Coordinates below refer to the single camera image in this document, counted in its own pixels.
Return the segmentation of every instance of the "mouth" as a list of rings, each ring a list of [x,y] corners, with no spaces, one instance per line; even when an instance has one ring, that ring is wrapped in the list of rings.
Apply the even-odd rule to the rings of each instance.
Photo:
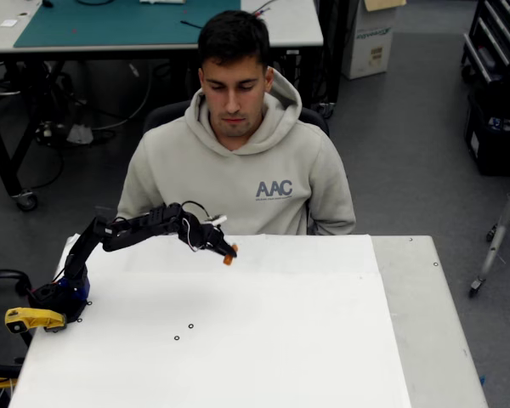
[[[241,123],[245,121],[245,119],[223,119],[227,123]]]

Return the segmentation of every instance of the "hood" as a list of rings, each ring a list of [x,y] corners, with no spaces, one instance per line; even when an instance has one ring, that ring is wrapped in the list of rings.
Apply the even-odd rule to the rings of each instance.
[[[240,149],[230,151],[218,142],[210,125],[209,110],[202,89],[195,93],[190,107],[185,111],[185,121],[208,149],[222,156],[253,155],[280,143],[297,122],[302,107],[298,91],[278,71],[274,70],[272,89],[264,95],[263,122]]]

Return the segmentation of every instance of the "box label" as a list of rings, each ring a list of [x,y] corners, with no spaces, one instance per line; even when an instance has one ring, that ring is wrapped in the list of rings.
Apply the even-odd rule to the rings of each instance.
[[[370,66],[380,66],[382,64],[383,45],[371,49],[371,57],[368,60]]]
[[[365,40],[370,37],[385,36],[390,31],[391,31],[391,27],[381,28],[381,29],[374,30],[374,31],[358,33],[357,37],[355,37],[355,38],[358,40]]]

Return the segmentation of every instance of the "orange gripper tip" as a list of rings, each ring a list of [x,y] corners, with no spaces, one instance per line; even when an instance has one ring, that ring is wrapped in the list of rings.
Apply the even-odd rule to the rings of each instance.
[[[235,250],[235,252],[238,252],[238,246],[237,246],[236,244],[234,244],[234,245],[232,246],[232,249],[234,249],[234,250]],[[232,259],[233,259],[233,258],[232,258],[232,255],[225,255],[224,260],[223,260],[223,263],[224,263],[225,265],[231,265],[231,264],[232,264]]]

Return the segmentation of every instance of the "eyebrow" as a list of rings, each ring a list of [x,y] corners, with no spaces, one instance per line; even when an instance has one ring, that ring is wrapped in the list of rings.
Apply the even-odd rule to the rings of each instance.
[[[215,84],[215,85],[222,86],[222,87],[226,86],[226,84],[224,84],[224,83],[222,83],[222,82],[220,82],[220,81],[216,81],[215,79],[208,79],[207,81],[208,81],[208,82],[211,82],[211,83],[213,83],[213,84]],[[256,81],[258,81],[258,78],[249,78],[249,79],[244,79],[244,80],[242,80],[242,81],[239,81],[239,82],[238,82],[238,84],[239,84],[239,85],[245,85],[246,83],[249,83],[249,82],[256,82]]]

